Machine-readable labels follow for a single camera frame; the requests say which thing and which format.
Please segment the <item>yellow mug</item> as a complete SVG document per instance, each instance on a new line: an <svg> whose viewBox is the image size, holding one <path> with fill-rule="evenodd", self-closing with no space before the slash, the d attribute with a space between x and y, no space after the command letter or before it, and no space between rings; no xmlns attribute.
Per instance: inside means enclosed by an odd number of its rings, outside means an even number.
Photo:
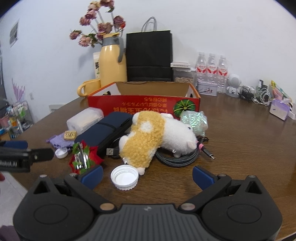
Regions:
<svg viewBox="0 0 296 241"><path fill-rule="evenodd" d="M101 83L99 79L92 79L83 82L78 88L77 88L77 94L80 97L86 97L92 92L98 90L101 88Z"/></svg>

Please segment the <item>metal storage rack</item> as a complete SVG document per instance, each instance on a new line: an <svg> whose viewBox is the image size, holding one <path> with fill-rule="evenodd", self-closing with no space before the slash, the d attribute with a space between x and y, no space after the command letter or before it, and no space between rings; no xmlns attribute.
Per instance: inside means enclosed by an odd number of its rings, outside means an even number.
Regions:
<svg viewBox="0 0 296 241"><path fill-rule="evenodd" d="M6 101L1 108L1 134L8 134L15 139L34 124L28 102L22 101L12 105Z"/></svg>

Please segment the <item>colourful snack packet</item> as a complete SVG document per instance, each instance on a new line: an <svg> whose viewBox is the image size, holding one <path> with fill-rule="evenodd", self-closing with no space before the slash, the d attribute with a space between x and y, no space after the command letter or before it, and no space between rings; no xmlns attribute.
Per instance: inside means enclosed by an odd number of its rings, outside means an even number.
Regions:
<svg viewBox="0 0 296 241"><path fill-rule="evenodd" d="M292 99L280 88L275 81L271 81L273 98L284 103L292 103Z"/></svg>

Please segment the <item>white robot figurine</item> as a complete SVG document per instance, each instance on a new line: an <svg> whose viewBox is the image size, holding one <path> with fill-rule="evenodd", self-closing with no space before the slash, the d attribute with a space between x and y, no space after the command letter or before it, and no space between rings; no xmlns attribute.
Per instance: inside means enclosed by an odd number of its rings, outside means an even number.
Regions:
<svg viewBox="0 0 296 241"><path fill-rule="evenodd" d="M241 85L241 80L238 75L230 74L227 79L226 94L230 97L239 97L239 87Z"/></svg>

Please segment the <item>red orange cardboard box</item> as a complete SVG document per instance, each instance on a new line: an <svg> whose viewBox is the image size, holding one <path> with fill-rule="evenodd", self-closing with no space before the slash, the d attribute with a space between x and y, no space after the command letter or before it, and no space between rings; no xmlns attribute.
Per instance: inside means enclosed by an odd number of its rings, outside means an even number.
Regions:
<svg viewBox="0 0 296 241"><path fill-rule="evenodd" d="M89 94L87 100L90 107L101 109L104 115L151 110L179 118L183 111L199 111L201 96L190 83L113 82Z"/></svg>

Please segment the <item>clear seed jar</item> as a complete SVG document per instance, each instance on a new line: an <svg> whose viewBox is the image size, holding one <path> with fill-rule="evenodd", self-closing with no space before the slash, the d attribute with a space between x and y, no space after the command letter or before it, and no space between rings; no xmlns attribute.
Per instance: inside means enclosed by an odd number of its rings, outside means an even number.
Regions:
<svg viewBox="0 0 296 241"><path fill-rule="evenodd" d="M194 83L195 72L191 68L173 68L173 81L177 83Z"/></svg>

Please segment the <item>purple tissue box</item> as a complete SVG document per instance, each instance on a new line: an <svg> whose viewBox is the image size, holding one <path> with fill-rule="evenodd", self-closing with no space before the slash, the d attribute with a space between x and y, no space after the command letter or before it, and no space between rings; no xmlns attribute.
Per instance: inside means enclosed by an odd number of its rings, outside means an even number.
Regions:
<svg viewBox="0 0 296 241"><path fill-rule="evenodd" d="M289 112L290 107L277 99L274 99L270 104L269 113L278 117L282 121L285 121L287 119Z"/></svg>

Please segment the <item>left water bottle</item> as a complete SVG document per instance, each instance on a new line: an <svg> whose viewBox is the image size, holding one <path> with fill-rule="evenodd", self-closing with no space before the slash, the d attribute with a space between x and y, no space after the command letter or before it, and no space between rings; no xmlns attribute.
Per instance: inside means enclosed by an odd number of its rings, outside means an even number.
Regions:
<svg viewBox="0 0 296 241"><path fill-rule="evenodd" d="M196 69L196 86L198 86L198 81L204 81L206 78L207 63L206 63L204 52L199 52L195 69Z"/></svg>

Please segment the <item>yellow white plush hamster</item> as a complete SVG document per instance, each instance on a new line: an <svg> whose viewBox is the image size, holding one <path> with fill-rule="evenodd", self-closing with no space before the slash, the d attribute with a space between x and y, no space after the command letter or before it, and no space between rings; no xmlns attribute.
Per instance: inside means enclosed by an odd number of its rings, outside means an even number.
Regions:
<svg viewBox="0 0 296 241"><path fill-rule="evenodd" d="M191 126L171 114L148 110L134 114L130 133L119 140L119 155L124 163L142 176L159 148L179 158L197 150L197 138Z"/></svg>

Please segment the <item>small printed tin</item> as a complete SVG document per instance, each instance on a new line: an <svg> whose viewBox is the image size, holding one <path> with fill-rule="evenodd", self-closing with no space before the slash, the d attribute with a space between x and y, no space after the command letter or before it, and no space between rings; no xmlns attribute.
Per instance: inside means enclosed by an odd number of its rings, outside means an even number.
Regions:
<svg viewBox="0 0 296 241"><path fill-rule="evenodd" d="M217 96L218 85L204 80L197 81L197 91L201 95Z"/></svg>

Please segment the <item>translucent plastic storage box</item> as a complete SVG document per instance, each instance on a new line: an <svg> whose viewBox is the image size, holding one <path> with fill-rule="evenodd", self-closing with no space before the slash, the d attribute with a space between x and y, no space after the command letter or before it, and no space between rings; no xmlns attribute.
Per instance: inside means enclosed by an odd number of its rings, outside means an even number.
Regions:
<svg viewBox="0 0 296 241"><path fill-rule="evenodd" d="M81 135L90 127L104 118L103 111L99 108L86 108L66 121L69 131L76 131Z"/></svg>

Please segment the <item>red green flower ornament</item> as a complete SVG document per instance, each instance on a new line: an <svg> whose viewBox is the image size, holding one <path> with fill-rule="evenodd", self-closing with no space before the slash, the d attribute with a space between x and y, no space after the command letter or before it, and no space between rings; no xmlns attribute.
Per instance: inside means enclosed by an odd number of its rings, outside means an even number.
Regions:
<svg viewBox="0 0 296 241"><path fill-rule="evenodd" d="M72 158L69 166L73 173L78 175L85 173L95 165L103 163L104 159L97 154L98 147L90 147L86 142L77 142L72 148Z"/></svg>

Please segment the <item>dried pink rose bouquet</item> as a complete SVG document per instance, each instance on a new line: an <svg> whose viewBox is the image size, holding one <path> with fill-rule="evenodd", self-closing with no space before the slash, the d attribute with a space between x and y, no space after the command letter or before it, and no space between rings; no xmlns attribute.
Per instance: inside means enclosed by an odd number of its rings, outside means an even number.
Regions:
<svg viewBox="0 0 296 241"><path fill-rule="evenodd" d="M111 21L107 22L103 19L101 10L106 10L111 16ZM112 36L122 36L126 27L126 21L120 15L115 16L113 11L115 9L114 1L92 1L86 14L79 20L79 25L90 27L91 32L83 33L81 30L73 30L69 34L70 40L78 40L81 47L95 47L103 44L103 38Z"/></svg>

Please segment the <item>yellow thermos jug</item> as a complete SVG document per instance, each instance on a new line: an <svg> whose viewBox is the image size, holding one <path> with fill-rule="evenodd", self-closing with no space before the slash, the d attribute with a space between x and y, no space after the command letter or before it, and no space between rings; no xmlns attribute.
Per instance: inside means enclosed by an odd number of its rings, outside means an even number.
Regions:
<svg viewBox="0 0 296 241"><path fill-rule="evenodd" d="M119 33L103 36L99 57L99 73L101 87L112 82L127 82L125 46Z"/></svg>

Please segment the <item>white milk carton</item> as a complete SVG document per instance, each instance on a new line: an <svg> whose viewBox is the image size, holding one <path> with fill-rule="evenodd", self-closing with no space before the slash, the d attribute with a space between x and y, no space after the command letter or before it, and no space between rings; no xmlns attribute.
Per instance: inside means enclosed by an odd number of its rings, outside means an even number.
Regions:
<svg viewBox="0 0 296 241"><path fill-rule="evenodd" d="M99 58L100 58L100 52L93 53L94 70L95 70L95 78L96 79L100 78Z"/></svg>

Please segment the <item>water bottle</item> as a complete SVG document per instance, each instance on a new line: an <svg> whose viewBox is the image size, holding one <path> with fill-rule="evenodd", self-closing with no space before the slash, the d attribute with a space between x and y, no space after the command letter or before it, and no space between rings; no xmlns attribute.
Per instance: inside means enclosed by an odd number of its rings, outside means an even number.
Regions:
<svg viewBox="0 0 296 241"><path fill-rule="evenodd" d="M206 76L207 80L211 83L215 83L217 74L217 63L215 59L215 54L209 54L206 66Z"/></svg>
<svg viewBox="0 0 296 241"><path fill-rule="evenodd" d="M225 56L220 56L218 67L217 67L217 77L218 77L218 93L223 93L226 85L226 79L228 74L228 62Z"/></svg>
<svg viewBox="0 0 296 241"><path fill-rule="evenodd" d="M207 63L206 63L204 52L199 52L195 69L196 69L196 86L198 86L198 81L204 81L206 78Z"/></svg>

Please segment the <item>white flat box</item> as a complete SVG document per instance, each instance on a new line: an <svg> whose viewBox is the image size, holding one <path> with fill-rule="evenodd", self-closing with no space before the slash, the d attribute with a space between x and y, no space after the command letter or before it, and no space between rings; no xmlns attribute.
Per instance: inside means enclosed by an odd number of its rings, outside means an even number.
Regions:
<svg viewBox="0 0 296 241"><path fill-rule="evenodd" d="M171 62L171 68L190 68L190 63L187 62Z"/></svg>

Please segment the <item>black paper bag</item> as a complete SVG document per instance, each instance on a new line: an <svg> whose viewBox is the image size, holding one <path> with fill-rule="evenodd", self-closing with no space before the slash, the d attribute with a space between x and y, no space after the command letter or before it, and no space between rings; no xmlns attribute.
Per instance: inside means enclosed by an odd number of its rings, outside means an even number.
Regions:
<svg viewBox="0 0 296 241"><path fill-rule="evenodd" d="M173 41L169 30L157 30L157 20L150 17L140 32L126 34L128 82L173 81Z"/></svg>

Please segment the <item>right water bottle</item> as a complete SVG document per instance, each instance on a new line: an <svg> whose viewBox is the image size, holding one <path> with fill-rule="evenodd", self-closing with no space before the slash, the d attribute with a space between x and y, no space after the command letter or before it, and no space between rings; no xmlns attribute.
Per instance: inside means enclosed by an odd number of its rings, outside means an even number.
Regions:
<svg viewBox="0 0 296 241"><path fill-rule="evenodd" d="M228 74L228 62L225 56L220 56L218 67L217 67L217 77L218 77L218 93L223 93L226 85L226 79Z"/></svg>

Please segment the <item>white bottle cap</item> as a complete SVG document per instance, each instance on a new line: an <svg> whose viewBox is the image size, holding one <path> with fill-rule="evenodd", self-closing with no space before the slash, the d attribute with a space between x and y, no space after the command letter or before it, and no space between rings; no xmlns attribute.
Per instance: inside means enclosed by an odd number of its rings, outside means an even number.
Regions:
<svg viewBox="0 0 296 241"><path fill-rule="evenodd" d="M114 186L122 191L128 191L138 183L138 170L130 165L120 165L114 168L110 174Z"/></svg>

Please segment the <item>navy blue pouch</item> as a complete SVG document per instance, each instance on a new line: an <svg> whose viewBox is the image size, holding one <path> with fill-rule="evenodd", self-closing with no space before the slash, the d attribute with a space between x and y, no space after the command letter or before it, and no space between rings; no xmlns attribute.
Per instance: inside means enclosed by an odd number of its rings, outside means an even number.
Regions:
<svg viewBox="0 0 296 241"><path fill-rule="evenodd" d="M131 127L132 117L133 115L129 113L111 112L84 133L78 135L74 143L84 141L89 147L97 147L97 156L104 159L106 149L111 148L111 144Z"/></svg>

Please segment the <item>middle water bottle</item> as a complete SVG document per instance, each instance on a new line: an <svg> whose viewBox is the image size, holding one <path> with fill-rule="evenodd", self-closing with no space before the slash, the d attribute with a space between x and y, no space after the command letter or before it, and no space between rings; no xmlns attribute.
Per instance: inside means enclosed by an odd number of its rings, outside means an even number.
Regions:
<svg viewBox="0 0 296 241"><path fill-rule="evenodd" d="M209 54L206 66L206 76L207 80L211 83L215 83L217 74L217 63L215 59L215 54Z"/></svg>

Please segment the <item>iridescent glitter pouch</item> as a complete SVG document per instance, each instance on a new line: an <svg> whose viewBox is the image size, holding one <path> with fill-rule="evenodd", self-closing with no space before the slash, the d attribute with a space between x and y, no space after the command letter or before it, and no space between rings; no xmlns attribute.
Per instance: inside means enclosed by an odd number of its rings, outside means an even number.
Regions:
<svg viewBox="0 0 296 241"><path fill-rule="evenodd" d="M196 136L205 136L205 132L208 129L208 121L203 111L183 111L180 115L180 121L190 125Z"/></svg>

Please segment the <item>purple knitted pouch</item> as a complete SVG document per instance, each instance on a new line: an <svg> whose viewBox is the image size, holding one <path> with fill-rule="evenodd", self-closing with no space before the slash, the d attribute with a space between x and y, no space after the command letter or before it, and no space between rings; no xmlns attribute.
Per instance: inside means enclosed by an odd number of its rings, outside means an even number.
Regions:
<svg viewBox="0 0 296 241"><path fill-rule="evenodd" d="M55 149L69 148L74 145L74 141L64 139L64 133L52 136L51 138L46 140L46 143L50 143Z"/></svg>

